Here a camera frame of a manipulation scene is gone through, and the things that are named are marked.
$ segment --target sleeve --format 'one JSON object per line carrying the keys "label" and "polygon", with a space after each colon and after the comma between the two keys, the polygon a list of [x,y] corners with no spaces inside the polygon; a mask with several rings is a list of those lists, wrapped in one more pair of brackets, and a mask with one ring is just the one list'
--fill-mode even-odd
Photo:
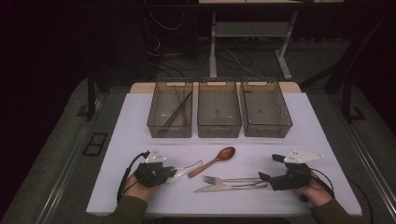
{"label": "sleeve", "polygon": [[105,217],[101,224],[141,224],[148,203],[132,196],[123,196],[113,213]]}
{"label": "sleeve", "polygon": [[318,224],[362,224],[360,217],[352,217],[339,202],[332,199],[320,207],[311,208],[312,215]]}

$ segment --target fork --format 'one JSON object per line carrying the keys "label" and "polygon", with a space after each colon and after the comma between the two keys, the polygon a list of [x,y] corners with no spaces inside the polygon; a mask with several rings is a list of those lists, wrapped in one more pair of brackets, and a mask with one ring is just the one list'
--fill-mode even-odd
{"label": "fork", "polygon": [[252,182],[252,183],[257,183],[257,182],[262,182],[263,180],[261,180],[259,178],[221,179],[221,178],[218,178],[218,177],[204,175],[204,181],[206,183],[208,183],[208,184],[211,184],[211,185],[219,185],[219,184],[222,184],[223,182]]}

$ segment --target wire mesh basket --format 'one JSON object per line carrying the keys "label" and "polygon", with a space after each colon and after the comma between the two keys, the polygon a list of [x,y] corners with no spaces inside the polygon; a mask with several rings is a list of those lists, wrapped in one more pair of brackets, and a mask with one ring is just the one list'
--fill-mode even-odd
{"label": "wire mesh basket", "polygon": [[245,136],[285,137],[293,124],[277,80],[243,77],[241,87]]}
{"label": "wire mesh basket", "polygon": [[191,137],[192,88],[191,78],[156,82],[147,123],[151,137]]}
{"label": "wire mesh basket", "polygon": [[237,138],[242,126],[236,81],[201,78],[198,94],[198,136]]}

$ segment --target fork tines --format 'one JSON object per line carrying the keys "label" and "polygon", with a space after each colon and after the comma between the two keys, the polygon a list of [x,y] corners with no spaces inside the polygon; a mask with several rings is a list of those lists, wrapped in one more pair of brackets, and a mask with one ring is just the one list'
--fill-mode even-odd
{"label": "fork tines", "polygon": [[215,177],[204,175],[204,181],[208,184],[213,184],[215,182]]}

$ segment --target spoon handle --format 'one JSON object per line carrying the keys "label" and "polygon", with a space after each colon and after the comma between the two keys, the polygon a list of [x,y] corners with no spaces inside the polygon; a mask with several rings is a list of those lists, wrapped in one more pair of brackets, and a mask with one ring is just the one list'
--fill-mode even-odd
{"label": "spoon handle", "polygon": [[188,176],[189,178],[195,177],[196,175],[200,174],[202,171],[204,171],[207,167],[209,167],[210,165],[212,165],[212,164],[215,163],[216,161],[217,161],[217,160],[214,159],[213,161],[208,162],[207,164],[205,164],[205,165],[199,167],[198,169],[195,169],[195,170],[193,170],[192,172],[189,172],[189,173],[187,174],[187,176]]}

